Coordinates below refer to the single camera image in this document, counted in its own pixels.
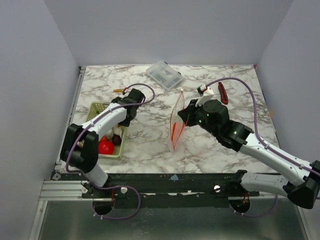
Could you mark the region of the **clear zip top bag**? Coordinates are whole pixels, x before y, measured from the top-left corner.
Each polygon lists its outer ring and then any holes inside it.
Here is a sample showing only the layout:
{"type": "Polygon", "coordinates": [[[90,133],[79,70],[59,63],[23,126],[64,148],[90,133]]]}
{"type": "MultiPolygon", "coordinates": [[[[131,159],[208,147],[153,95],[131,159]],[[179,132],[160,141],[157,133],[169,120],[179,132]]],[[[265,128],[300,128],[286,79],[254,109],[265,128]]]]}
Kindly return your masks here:
{"type": "Polygon", "coordinates": [[[175,150],[179,141],[179,138],[181,137],[182,133],[180,135],[172,135],[172,129],[174,122],[183,122],[181,117],[178,115],[179,111],[182,111],[185,109],[185,97],[184,97],[184,89],[181,88],[179,95],[177,97],[177,100],[175,102],[174,107],[172,108],[171,115],[170,115],[170,142],[172,149],[175,150]]]}

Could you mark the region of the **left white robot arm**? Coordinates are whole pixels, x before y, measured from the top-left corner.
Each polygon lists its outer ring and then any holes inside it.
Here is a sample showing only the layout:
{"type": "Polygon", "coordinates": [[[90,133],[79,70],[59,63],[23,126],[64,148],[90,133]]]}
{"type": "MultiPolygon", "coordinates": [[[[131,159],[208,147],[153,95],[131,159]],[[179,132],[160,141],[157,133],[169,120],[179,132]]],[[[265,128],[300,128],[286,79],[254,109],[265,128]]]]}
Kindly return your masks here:
{"type": "Polygon", "coordinates": [[[107,182],[108,174],[98,164],[99,141],[116,125],[128,127],[137,115],[137,109],[143,103],[145,95],[133,88],[125,97],[116,97],[107,108],[93,119],[77,125],[68,126],[60,159],[78,169],[94,184],[93,191],[101,198],[107,197],[111,185],[107,182]]]}

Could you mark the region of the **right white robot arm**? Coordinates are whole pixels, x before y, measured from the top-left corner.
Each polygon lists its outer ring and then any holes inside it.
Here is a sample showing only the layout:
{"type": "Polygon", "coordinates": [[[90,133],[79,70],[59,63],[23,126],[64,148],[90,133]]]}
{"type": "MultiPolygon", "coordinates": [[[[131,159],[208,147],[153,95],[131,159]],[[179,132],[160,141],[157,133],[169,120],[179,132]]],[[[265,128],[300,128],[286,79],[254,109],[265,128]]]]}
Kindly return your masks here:
{"type": "Polygon", "coordinates": [[[275,147],[255,135],[248,126],[231,120],[228,108],[217,99],[197,106],[192,99],[178,116],[188,127],[200,126],[224,147],[248,155],[264,163],[279,176],[246,172],[230,183],[230,191],[241,196],[245,192],[267,192],[287,197],[293,204],[312,209],[320,191],[320,162],[309,162],[275,147]]]}

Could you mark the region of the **orange toy carrot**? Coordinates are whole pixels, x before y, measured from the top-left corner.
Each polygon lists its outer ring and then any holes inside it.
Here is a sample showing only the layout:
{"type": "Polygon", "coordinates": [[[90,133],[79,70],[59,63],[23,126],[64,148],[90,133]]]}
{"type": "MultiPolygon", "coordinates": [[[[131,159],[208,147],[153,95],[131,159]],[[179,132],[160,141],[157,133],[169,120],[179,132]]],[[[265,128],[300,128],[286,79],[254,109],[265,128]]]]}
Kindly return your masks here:
{"type": "Polygon", "coordinates": [[[175,121],[172,127],[172,135],[181,135],[185,127],[184,122],[175,121]]]}

